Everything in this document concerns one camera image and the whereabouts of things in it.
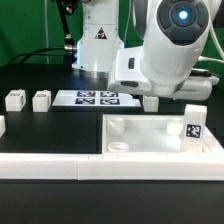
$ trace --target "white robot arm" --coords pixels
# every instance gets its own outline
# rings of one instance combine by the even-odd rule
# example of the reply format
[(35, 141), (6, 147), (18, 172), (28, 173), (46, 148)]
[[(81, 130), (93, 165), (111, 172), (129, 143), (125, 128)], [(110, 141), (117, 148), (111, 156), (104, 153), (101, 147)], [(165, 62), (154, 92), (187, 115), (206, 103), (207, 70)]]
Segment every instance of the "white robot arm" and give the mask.
[(221, 0), (136, 0), (142, 47), (119, 50), (108, 89), (146, 96), (204, 100), (214, 77), (189, 77), (202, 53)]

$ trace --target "cable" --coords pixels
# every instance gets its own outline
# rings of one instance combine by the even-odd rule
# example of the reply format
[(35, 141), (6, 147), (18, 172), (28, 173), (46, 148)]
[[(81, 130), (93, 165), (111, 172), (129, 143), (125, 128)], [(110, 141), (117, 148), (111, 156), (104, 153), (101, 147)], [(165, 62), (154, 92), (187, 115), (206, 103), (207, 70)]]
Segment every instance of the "cable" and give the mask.
[(63, 57), (64, 55), (62, 54), (41, 54), (41, 53), (24, 53), (24, 54), (19, 54), (19, 55), (16, 55), (15, 57), (13, 57), (10, 61), (9, 61), (9, 64), (12, 64), (12, 62), (14, 60), (16, 60), (17, 58), (19, 57), (22, 57), (22, 56), (28, 56), (29, 55), (29, 58), (32, 57), (32, 56), (56, 56), (56, 57)]
[(126, 41), (127, 41), (128, 28), (129, 28), (129, 23), (131, 18), (131, 10), (132, 10), (132, 0), (129, 0), (129, 12), (128, 12), (127, 25), (126, 25), (125, 34), (124, 34), (124, 46), (126, 46)]
[[(49, 47), (49, 48), (43, 48), (43, 49), (39, 49), (36, 51), (31, 52), (30, 54), (35, 54), (35, 53), (41, 53), (41, 52), (48, 52), (48, 51), (57, 51), (57, 50), (64, 50), (64, 47)], [(26, 57), (24, 57), (20, 63), (24, 63), (26, 60), (28, 60), (31, 56), (30, 54), (27, 54)]]
[(224, 64), (223, 60), (219, 60), (219, 59), (216, 59), (216, 58), (207, 58), (207, 57), (203, 57), (203, 56), (200, 56), (198, 58), (198, 61), (210, 61), (210, 62), (217, 62), (217, 63), (220, 63), (220, 64)]
[(219, 52), (222, 60), (224, 60), (224, 52), (222, 50), (222, 47), (219, 44), (219, 41), (218, 41), (218, 38), (217, 38), (217, 36), (215, 34), (214, 27), (213, 27), (212, 23), (210, 25), (210, 33), (211, 33), (212, 40), (213, 40), (213, 42), (215, 44), (215, 47), (216, 47), (217, 51)]
[(45, 35), (46, 35), (46, 48), (49, 48), (49, 28), (48, 28), (48, 0), (45, 0), (44, 15), (45, 15)]

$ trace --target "qr code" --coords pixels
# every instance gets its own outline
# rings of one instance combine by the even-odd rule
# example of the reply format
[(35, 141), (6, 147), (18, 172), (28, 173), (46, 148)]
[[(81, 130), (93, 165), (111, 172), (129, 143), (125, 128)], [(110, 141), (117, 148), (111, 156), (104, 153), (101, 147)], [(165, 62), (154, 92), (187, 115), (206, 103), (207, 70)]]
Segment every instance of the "qr code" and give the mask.
[(118, 93), (105, 91), (105, 92), (100, 92), (100, 97), (119, 97), (119, 95)]
[(78, 91), (77, 97), (95, 97), (96, 92), (94, 91)]
[(100, 99), (101, 105), (120, 105), (119, 99)]
[(189, 139), (201, 139), (202, 125), (186, 124), (185, 137)]
[(75, 101), (75, 104), (93, 105), (93, 104), (95, 104), (95, 99), (77, 98)]

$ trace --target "white box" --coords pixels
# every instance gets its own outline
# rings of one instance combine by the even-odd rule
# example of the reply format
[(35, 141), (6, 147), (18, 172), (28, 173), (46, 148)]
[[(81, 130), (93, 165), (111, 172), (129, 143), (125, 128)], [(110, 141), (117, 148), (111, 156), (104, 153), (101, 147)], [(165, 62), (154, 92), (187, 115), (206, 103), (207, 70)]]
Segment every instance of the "white box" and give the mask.
[(144, 96), (143, 105), (145, 112), (158, 112), (159, 98), (153, 96)]
[(206, 106), (190, 104), (186, 106), (181, 150), (202, 152), (202, 141), (206, 117)]
[(207, 107), (187, 104), (184, 113), (184, 121), (205, 125), (207, 117)]
[(0, 138), (5, 133), (5, 117), (0, 116)]
[(25, 90), (12, 90), (5, 98), (6, 111), (21, 111), (26, 104)]
[(47, 112), (51, 105), (51, 92), (37, 91), (33, 97), (33, 112)]

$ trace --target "white tray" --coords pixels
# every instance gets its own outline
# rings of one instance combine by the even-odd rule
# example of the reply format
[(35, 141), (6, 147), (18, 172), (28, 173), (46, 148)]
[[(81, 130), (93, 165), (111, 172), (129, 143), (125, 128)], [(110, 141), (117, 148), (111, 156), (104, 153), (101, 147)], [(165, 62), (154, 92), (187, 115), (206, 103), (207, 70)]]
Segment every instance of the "white tray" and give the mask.
[[(106, 132), (103, 116), (102, 154), (2, 153), (0, 179), (75, 180), (224, 180), (224, 150), (205, 128), (202, 152), (181, 151), (181, 137), (166, 134), (170, 116), (121, 116), (122, 136)], [(128, 152), (109, 152), (108, 144), (123, 141)]]

